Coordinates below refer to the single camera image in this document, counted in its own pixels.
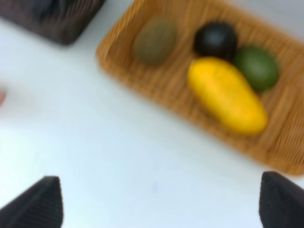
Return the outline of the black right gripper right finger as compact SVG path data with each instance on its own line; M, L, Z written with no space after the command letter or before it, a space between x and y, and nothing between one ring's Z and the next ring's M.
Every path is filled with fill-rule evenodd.
M303 228L304 189L275 171L262 174L259 216L264 228Z

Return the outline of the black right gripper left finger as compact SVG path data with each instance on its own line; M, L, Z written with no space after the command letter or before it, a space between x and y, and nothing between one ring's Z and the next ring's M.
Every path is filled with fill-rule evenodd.
M60 228L63 199L60 178L45 176L0 209L2 228Z

